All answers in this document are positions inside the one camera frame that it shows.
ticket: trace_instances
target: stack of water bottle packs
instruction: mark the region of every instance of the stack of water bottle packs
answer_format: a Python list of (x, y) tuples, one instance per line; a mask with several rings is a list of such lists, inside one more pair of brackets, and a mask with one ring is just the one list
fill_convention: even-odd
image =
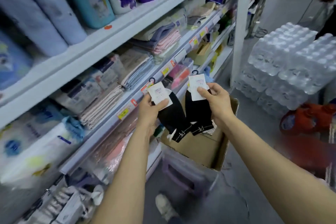
[(336, 77), (336, 37), (287, 23), (259, 39), (236, 88), (269, 114), (295, 110)]

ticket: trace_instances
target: white sock tag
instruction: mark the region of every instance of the white sock tag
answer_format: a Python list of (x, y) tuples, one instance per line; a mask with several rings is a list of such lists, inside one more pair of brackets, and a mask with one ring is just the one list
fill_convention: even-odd
[(192, 101), (204, 100), (205, 98), (202, 97), (197, 91), (198, 87), (202, 87), (206, 90), (209, 89), (209, 86), (205, 82), (204, 74), (189, 76), (189, 84), (190, 87), (188, 89), (190, 89)]
[(169, 99), (169, 103), (166, 107), (173, 104), (162, 82), (158, 82), (157, 84), (151, 86), (148, 89), (148, 93), (150, 94), (150, 96), (152, 97), (152, 101), (156, 105), (165, 99)]

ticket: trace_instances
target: open cardboard box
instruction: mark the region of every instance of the open cardboard box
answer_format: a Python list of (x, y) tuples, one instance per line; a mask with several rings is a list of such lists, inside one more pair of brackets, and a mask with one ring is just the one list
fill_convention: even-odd
[[(230, 97), (230, 100), (232, 110), (236, 115), (239, 105), (238, 99)], [(184, 98), (181, 103), (185, 111)], [(191, 133), (188, 133), (179, 143), (170, 141), (167, 135), (168, 131), (166, 130), (161, 137), (161, 142), (170, 149), (182, 154), (198, 165), (216, 171), (221, 170), (229, 140), (219, 128), (216, 129), (212, 136), (203, 133), (193, 136)]]

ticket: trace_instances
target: hand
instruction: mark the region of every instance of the hand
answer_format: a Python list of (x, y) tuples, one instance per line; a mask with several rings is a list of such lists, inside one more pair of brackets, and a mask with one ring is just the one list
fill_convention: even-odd
[(158, 113), (169, 103), (168, 99), (161, 101), (158, 105), (152, 105), (152, 98), (147, 93), (139, 104), (139, 115), (137, 128), (142, 128), (148, 131), (148, 137), (154, 134), (156, 129), (155, 122), (158, 118)]
[(217, 83), (207, 83), (207, 85), (212, 95), (201, 87), (198, 87), (197, 91), (208, 100), (213, 120), (217, 126), (221, 126), (227, 119), (235, 116), (231, 108), (230, 95)]

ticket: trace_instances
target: shoe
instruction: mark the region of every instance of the shoe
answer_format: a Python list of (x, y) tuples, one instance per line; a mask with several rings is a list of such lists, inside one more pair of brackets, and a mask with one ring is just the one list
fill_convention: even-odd
[(168, 198), (163, 194), (158, 194), (155, 198), (155, 204), (161, 216), (168, 222), (172, 217), (178, 217), (178, 213), (171, 206)]

